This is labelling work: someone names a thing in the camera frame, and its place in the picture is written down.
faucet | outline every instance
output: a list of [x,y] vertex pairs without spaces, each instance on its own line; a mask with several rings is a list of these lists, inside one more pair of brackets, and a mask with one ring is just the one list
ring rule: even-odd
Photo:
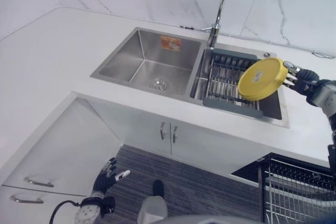
[[217,13],[216,22],[214,24],[212,24],[211,27],[207,27],[207,28],[202,29],[202,31],[210,30],[210,35],[209,35],[209,39],[208,39],[208,46],[210,47],[211,50],[214,49],[216,41],[217,41],[218,32],[219,32],[219,20],[220,20],[221,14],[222,14],[223,3],[224,3],[224,0],[220,0],[220,5],[219,5],[218,13]]

yellow container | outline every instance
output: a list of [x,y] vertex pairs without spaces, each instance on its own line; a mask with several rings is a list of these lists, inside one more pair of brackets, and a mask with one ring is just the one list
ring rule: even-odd
[[260,60],[250,66],[238,82],[238,92],[249,101],[264,99],[284,82],[288,69],[278,58]]

sink drain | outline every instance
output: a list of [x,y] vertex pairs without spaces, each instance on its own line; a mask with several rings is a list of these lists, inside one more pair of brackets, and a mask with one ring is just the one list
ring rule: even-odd
[[163,91],[163,90],[166,90],[168,88],[168,82],[165,79],[156,78],[151,82],[150,87],[152,89],[157,89],[157,90]]

drawer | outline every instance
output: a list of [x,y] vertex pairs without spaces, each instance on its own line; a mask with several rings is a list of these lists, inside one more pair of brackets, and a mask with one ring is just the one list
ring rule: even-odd
[[[21,203],[11,199],[15,197]],[[42,191],[0,187],[0,217],[2,224],[49,223],[54,208],[65,200],[81,202],[84,197],[54,194]],[[41,204],[24,203],[24,200],[42,201]],[[78,207],[71,204],[63,205],[56,213],[54,224],[74,224]]]

black cable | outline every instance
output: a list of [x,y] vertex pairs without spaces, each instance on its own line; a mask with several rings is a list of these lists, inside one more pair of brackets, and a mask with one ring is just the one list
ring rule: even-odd
[[63,205],[66,204],[66,203],[71,203],[71,204],[74,205],[75,207],[79,207],[79,205],[80,205],[79,203],[76,203],[76,202],[74,202],[74,201],[72,201],[72,200],[66,200],[66,201],[61,202],[60,204],[58,204],[58,205],[55,207],[55,210],[53,211],[53,213],[52,213],[52,215],[51,215],[51,217],[50,217],[50,222],[49,222],[49,224],[53,224],[53,223],[54,223],[54,217],[55,217],[57,211],[59,210],[59,208],[60,208],[61,206],[63,206]]

